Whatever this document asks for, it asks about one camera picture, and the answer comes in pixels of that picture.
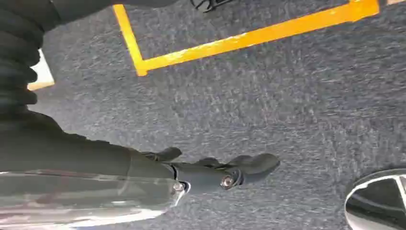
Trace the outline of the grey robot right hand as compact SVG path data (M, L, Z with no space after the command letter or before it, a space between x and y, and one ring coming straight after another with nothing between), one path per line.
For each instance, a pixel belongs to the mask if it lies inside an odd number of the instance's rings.
M139 152L64 132L50 117L0 124L0 227L73 230L156 218L187 195L265 179L269 153L227 163L177 162L178 148Z

